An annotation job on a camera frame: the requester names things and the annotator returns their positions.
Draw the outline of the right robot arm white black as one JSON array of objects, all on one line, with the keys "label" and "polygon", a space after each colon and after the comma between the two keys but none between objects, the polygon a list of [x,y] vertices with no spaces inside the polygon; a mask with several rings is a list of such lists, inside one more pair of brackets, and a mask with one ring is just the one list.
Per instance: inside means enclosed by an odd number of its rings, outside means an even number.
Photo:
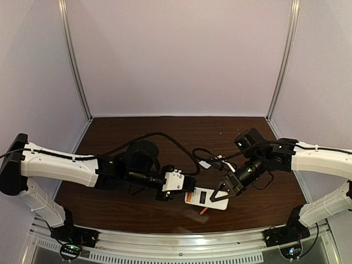
[{"label": "right robot arm white black", "polygon": [[294,208],[287,221],[290,228],[313,226],[317,222],[351,210],[351,151],[307,144],[295,139],[266,140],[255,128],[241,133],[234,140],[239,152],[247,158],[235,172],[212,193],[210,200],[218,202],[241,194],[258,180],[261,174],[274,171],[315,172],[346,179],[335,191]]}]

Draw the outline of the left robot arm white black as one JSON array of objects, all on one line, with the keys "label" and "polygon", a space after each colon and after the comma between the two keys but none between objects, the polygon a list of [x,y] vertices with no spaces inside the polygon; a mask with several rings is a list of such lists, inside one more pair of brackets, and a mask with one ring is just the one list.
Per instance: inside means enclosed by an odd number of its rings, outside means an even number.
[{"label": "left robot arm white black", "polygon": [[184,176],[173,166],[161,168],[158,148],[141,140],[121,155],[80,156],[48,150],[18,134],[1,155],[1,192],[22,198],[55,230],[74,228],[70,211],[56,204],[34,181],[36,177],[73,182],[96,189],[115,189],[120,183],[155,190],[162,199],[183,189]]}]

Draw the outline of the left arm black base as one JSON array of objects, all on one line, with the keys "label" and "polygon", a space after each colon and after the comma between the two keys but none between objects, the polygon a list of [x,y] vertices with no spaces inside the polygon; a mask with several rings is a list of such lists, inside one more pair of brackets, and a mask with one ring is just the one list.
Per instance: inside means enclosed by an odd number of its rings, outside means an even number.
[{"label": "left arm black base", "polygon": [[94,248],[99,232],[94,229],[82,228],[74,225],[73,215],[64,208],[65,220],[60,227],[49,227],[51,237],[60,244],[59,254],[64,261],[71,263],[83,251],[83,247]]}]

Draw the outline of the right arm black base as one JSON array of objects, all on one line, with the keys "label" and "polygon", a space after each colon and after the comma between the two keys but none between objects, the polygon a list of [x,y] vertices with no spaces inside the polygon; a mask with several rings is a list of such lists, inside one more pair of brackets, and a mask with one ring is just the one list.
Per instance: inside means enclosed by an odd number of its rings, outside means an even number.
[{"label": "right arm black base", "polygon": [[296,242],[296,244],[280,249],[281,255],[290,261],[298,260],[303,254],[302,239],[308,238],[310,232],[308,227],[299,222],[299,213],[303,205],[296,206],[292,209],[286,225],[282,227],[270,227],[265,229],[262,234],[266,246],[281,246]]}]

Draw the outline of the grey battery compartment cover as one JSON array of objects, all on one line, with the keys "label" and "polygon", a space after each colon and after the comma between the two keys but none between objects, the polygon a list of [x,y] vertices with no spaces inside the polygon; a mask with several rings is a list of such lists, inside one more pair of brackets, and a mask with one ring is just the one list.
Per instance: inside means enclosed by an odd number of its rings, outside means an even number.
[{"label": "grey battery compartment cover", "polygon": [[209,163],[207,163],[207,162],[205,162],[205,161],[200,161],[199,162],[199,165],[201,165],[203,168],[205,168],[205,169],[208,169],[208,168],[210,168],[210,164]]}]

